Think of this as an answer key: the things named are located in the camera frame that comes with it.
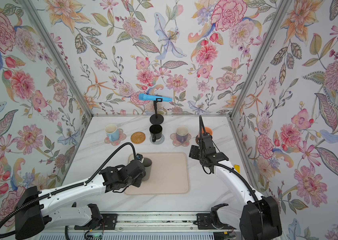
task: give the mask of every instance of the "microphone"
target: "microphone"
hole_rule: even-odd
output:
[[[144,94],[144,93],[140,93],[138,95],[138,99],[143,100],[143,101],[147,101],[147,100],[156,101],[157,99],[162,99],[163,102],[172,102],[171,98],[155,96],[155,95],[148,95],[148,94]]]

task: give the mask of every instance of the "black round stand base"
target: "black round stand base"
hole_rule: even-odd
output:
[[[161,115],[161,114],[157,114],[157,118],[156,118],[156,115],[153,114],[151,117],[150,117],[150,122],[152,124],[161,124],[164,122],[164,117]]]

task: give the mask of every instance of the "floral wallpaper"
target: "floral wallpaper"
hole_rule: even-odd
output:
[[[234,116],[290,240],[338,240],[338,0],[293,0]]]
[[[49,56],[21,5],[0,0],[0,220],[25,189],[62,184],[90,121]]]
[[[277,0],[33,1],[94,114],[227,114]]]

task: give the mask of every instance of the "gray coaster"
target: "gray coaster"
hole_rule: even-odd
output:
[[[165,141],[165,137],[162,135],[162,137],[160,138],[160,140],[158,140],[156,142],[153,142],[152,136],[150,136],[149,140],[154,145],[160,145],[161,143],[163,143]]]

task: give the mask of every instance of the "light blue mug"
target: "light blue mug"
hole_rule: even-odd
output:
[[[105,127],[106,136],[109,137],[111,142],[117,141],[120,138],[118,127],[115,124],[109,124]]]

